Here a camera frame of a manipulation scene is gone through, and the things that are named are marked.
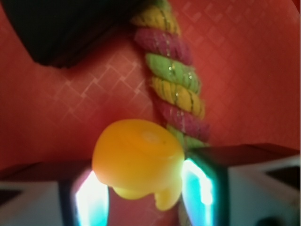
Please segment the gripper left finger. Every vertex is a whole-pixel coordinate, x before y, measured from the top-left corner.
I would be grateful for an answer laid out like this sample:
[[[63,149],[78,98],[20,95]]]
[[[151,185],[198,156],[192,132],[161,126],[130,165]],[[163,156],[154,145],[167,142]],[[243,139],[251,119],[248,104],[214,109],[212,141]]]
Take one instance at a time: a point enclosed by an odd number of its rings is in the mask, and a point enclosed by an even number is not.
[[[90,161],[18,164],[0,171],[2,226],[105,226],[109,189]]]

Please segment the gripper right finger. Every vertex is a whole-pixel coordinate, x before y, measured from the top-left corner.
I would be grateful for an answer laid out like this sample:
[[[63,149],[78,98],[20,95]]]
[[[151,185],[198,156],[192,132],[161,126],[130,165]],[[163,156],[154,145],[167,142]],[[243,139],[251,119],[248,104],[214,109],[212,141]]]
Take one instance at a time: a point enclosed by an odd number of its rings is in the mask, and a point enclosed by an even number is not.
[[[193,148],[182,178],[183,226],[298,226],[300,151],[275,144]]]

